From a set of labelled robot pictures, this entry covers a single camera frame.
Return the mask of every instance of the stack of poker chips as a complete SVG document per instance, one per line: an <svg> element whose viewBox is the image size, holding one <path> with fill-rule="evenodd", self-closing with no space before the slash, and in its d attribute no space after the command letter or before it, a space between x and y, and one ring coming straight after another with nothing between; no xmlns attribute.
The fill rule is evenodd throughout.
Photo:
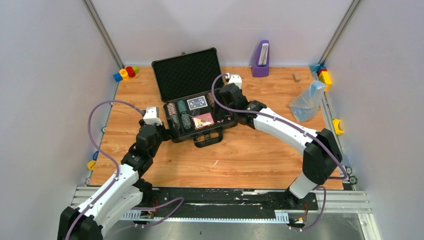
<svg viewBox="0 0 424 240"><path fill-rule="evenodd" d="M187 112L186 103L183 100L179 100L176 102L176 104L178 106L179 113L181 114L182 126L185 129L192 128L192 123L190 122L190 116Z"/></svg>
<svg viewBox="0 0 424 240"><path fill-rule="evenodd" d="M174 103L168 103L168 105L166 105L166 107L168 108L169 116L171 117L171 119L174 122L174 124L176 124L177 126L179 126L180 125L180 121L178 120L177 108L175 107L175 104Z"/></svg>
<svg viewBox="0 0 424 240"><path fill-rule="evenodd" d="M209 104L212 108L215 107L215 100L211 92L207 94L207 100L209 101Z"/></svg>

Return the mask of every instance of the blue plastic bag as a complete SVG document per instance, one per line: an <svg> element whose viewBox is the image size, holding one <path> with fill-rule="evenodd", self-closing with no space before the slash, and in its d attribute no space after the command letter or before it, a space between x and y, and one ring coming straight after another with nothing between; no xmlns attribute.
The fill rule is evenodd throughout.
<svg viewBox="0 0 424 240"><path fill-rule="evenodd" d="M305 91L288 105L298 122L306 122L317 115L326 87L325 83L314 80Z"/></svg>

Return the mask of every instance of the gray wall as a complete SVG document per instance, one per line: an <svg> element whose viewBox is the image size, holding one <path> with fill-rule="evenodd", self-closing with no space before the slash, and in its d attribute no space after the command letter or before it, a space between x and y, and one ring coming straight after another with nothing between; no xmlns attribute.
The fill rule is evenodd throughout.
<svg viewBox="0 0 424 240"><path fill-rule="evenodd" d="M281 66L318 62L352 0L92 1L126 65L215 47L222 66L247 66L269 40Z"/></svg>
<svg viewBox="0 0 424 240"><path fill-rule="evenodd" d="M0 33L0 239L56 239L118 69L80 0L1 1Z"/></svg>
<svg viewBox="0 0 424 240"><path fill-rule="evenodd" d="M345 153L384 240L422 239L424 1L364 0L331 53Z"/></svg>

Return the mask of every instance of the wooden tabletop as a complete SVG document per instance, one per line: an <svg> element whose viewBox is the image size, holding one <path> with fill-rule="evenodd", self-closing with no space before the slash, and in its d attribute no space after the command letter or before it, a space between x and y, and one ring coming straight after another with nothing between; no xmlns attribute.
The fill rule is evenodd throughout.
<svg viewBox="0 0 424 240"><path fill-rule="evenodd" d="M117 100L127 101L140 109L157 106L159 117L165 121L163 102L151 67L140 67L136 78L122 81ZM247 100L257 100L281 116L295 121L288 107L312 82L308 67L272 67L270 75L252 77L249 67L223 67L223 73L240 74L243 94ZM293 73L301 81L295 83ZM121 161L136 141L141 119L134 109L114 104L101 149ZM321 110L313 119L301 125L322 130L325 122ZM223 131L220 143L203 148L192 140L180 143L163 142L153 159L153 165L142 176L157 187L211 187L285 189L302 171L302 156L276 137L241 124ZM114 172L114 164L99 155L91 177L92 185L102 185ZM328 189L343 189L340 180L328 180Z"/></svg>

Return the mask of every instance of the black foam lining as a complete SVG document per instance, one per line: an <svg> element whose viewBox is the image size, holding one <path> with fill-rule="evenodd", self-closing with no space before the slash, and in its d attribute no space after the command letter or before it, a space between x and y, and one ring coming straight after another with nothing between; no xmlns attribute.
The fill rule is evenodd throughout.
<svg viewBox="0 0 424 240"><path fill-rule="evenodd" d="M151 66L163 102L210 91L214 79L221 74L215 48L157 60ZM215 87L222 86L220 79Z"/></svg>

